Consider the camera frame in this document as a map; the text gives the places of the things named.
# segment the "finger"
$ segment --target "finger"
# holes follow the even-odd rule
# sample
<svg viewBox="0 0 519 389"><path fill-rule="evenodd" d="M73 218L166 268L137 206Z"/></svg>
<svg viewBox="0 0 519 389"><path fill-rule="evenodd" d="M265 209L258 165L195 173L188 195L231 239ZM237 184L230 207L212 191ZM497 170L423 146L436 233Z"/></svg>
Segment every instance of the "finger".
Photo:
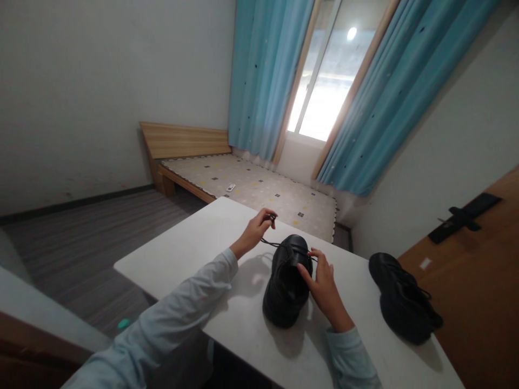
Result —
<svg viewBox="0 0 519 389"><path fill-rule="evenodd" d="M324 271L324 269L328 267L328 261L326 260L326 256L323 254L321 250L310 251L310 255L317 257L317 274Z"/></svg>
<svg viewBox="0 0 519 389"><path fill-rule="evenodd" d="M260 228L259 230L261 231L261 236L263 236L263 234L265 234L267 232L267 230L269 229L269 227L272 225L272 221L271 220L265 220L261 225L260 225Z"/></svg>
<svg viewBox="0 0 519 389"><path fill-rule="evenodd" d="M262 208L261 211L254 217L253 220L256 221L257 225L261 225L263 221L265 220L265 217L267 215L274 214L277 216L277 214L273 210L269 210L268 208Z"/></svg>
<svg viewBox="0 0 519 389"><path fill-rule="evenodd" d="M315 281L312 280L312 276L308 273L308 270L301 264L297 264L297 269L299 270L299 274L303 277L304 281L308 285L308 288L312 290L314 288Z"/></svg>
<svg viewBox="0 0 519 389"><path fill-rule="evenodd" d="M268 209L268 208L263 208L268 214L273 214L275 217L277 217L277 213L276 211L273 211L271 209Z"/></svg>
<svg viewBox="0 0 519 389"><path fill-rule="evenodd" d="M314 247L312 247L312 251L310 251L308 253L308 255L312 256L312 257L317 257L317 263L319 263L319 261L321 260L321 258L324 257L324 260L326 261L326 256L324 255L324 253L321 251L321 250L318 250Z"/></svg>

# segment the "curtain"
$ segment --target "curtain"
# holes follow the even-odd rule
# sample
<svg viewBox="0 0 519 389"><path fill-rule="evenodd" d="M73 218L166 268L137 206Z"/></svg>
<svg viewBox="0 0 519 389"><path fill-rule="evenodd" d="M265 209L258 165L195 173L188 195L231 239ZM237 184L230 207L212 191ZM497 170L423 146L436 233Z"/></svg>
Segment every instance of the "curtain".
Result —
<svg viewBox="0 0 519 389"><path fill-rule="evenodd" d="M497 3L402 0L317 180L367 196Z"/></svg>
<svg viewBox="0 0 519 389"><path fill-rule="evenodd" d="M229 145L271 160L313 0L238 0Z"/></svg>

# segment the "wooden bed frame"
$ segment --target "wooden bed frame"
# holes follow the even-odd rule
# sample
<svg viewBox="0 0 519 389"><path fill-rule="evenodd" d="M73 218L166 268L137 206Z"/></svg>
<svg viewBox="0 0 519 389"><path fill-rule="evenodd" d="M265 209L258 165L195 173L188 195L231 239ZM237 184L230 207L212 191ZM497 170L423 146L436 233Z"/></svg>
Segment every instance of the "wooden bed frame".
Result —
<svg viewBox="0 0 519 389"><path fill-rule="evenodd" d="M216 200L210 194L166 169L159 160L230 153L227 130L148 122L140 122L140 124L155 188L165 196L172 196L175 194L176 183L206 203Z"/></svg>

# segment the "light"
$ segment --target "light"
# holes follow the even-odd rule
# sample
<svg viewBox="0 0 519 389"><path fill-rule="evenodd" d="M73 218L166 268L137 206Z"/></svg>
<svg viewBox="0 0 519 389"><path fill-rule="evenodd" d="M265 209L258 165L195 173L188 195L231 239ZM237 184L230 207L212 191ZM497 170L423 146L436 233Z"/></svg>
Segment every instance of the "light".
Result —
<svg viewBox="0 0 519 389"><path fill-rule="evenodd" d="M357 29L355 27L352 27L349 29L348 35L346 36L346 38L349 41L351 41L351 40L353 40L353 38L355 38L355 35L357 35Z"/></svg>

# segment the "table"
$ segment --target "table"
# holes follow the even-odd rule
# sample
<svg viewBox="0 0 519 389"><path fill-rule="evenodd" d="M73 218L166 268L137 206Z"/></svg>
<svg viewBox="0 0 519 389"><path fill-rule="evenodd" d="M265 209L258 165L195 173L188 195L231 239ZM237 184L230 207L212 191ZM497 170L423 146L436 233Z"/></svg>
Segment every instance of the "table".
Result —
<svg viewBox="0 0 519 389"><path fill-rule="evenodd" d="M229 247L256 214L220 197L118 261L114 268L161 299ZM414 346L387 326L367 260L279 221L265 239L281 242L293 233L306 239L309 247L322 250L334 265L341 298L384 388L463 388L434 336L426 344ZM232 290L220 300L203 331L283 387L332 387L333 366L324 337L329 323L312 298L288 330L263 317L263 293L274 251L259 243L239 260Z"/></svg>

